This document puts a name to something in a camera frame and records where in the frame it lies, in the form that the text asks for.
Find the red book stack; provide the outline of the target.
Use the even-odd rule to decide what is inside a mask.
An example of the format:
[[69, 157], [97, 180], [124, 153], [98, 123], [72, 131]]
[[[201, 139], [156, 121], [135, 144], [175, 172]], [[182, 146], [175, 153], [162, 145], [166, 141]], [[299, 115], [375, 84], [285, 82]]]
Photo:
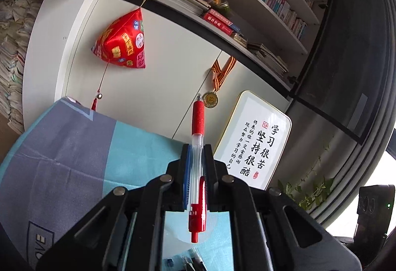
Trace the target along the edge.
[[214, 9], [210, 9], [204, 13], [203, 19], [228, 36], [231, 36], [234, 33], [234, 30], [231, 28], [232, 22], [220, 13], [216, 12]]

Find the red hanging zongzi ornament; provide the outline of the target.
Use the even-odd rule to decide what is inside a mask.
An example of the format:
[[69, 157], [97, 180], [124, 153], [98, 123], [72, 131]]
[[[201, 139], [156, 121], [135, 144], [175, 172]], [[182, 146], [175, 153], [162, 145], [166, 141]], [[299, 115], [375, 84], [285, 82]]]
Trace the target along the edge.
[[97, 95], [91, 109], [97, 109], [97, 102], [103, 97], [101, 86], [108, 65], [129, 69], [145, 69], [145, 37], [141, 7], [113, 21], [95, 41], [92, 53], [107, 63], [100, 81]]

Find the pile of stacked papers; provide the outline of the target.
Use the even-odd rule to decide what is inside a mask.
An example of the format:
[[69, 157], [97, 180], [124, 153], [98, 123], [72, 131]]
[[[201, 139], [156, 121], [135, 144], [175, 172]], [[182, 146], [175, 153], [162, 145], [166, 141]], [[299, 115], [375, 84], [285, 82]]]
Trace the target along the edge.
[[1, 0], [1, 115], [24, 132], [22, 88], [27, 47], [44, 0]]

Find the framed calligraphy sign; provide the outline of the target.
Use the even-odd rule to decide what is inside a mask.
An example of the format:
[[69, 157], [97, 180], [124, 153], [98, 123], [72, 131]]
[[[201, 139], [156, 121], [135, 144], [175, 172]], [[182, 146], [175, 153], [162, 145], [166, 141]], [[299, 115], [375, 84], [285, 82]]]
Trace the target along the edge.
[[234, 107], [214, 158], [230, 175], [250, 187], [266, 189], [281, 159], [292, 128], [291, 119], [251, 91]]

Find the green potted plant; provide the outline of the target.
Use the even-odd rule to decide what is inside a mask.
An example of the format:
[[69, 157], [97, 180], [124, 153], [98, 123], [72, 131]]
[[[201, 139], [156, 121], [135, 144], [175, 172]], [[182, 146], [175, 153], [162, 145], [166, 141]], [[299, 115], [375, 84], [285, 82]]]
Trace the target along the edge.
[[313, 164], [297, 182], [277, 181], [277, 187], [304, 211], [319, 207], [331, 193], [334, 177], [320, 176], [318, 172], [324, 162], [325, 155], [330, 152], [333, 139], [334, 136], [323, 146], [323, 152], [318, 155]]

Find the gold medal with ribbon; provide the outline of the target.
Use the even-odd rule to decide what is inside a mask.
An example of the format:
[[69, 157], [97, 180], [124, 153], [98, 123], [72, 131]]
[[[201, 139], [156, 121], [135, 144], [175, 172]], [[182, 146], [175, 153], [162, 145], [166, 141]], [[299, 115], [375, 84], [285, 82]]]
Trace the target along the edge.
[[227, 62], [223, 67], [220, 67], [220, 64], [218, 60], [216, 60], [212, 67], [211, 67], [211, 73], [212, 73], [212, 83], [213, 83], [213, 89], [211, 91], [206, 92], [203, 95], [203, 103], [206, 108], [212, 109], [218, 104], [218, 91], [224, 84], [225, 80], [227, 79], [227, 76], [231, 73], [233, 68], [235, 67], [237, 63], [237, 60], [233, 57], [230, 56], [227, 59]]

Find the blue grey tablecloth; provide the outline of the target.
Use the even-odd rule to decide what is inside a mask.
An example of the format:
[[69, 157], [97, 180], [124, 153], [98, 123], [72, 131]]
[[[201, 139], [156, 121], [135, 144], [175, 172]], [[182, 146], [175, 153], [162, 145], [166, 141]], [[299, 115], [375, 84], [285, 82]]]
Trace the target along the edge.
[[233, 270], [227, 176], [214, 156], [213, 211], [191, 242], [182, 143], [69, 98], [46, 110], [1, 164], [2, 270]]

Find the red retractable pen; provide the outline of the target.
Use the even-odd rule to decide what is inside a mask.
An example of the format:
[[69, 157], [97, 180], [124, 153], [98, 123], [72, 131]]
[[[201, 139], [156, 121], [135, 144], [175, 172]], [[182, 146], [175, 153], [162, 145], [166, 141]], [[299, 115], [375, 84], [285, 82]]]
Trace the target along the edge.
[[191, 127], [191, 170], [189, 187], [189, 232], [197, 244], [199, 234], [206, 230], [207, 195], [203, 167], [205, 106], [201, 95], [193, 103]]

